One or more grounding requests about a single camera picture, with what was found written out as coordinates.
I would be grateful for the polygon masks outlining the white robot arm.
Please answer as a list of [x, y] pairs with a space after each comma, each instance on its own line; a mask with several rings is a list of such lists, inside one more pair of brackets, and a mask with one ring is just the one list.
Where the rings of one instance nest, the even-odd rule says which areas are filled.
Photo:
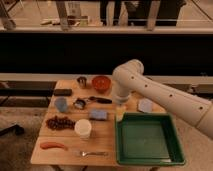
[[213, 103], [148, 79], [144, 66], [137, 59], [117, 66], [112, 73], [115, 81], [112, 97], [116, 104], [124, 104], [135, 91], [175, 114], [213, 140]]

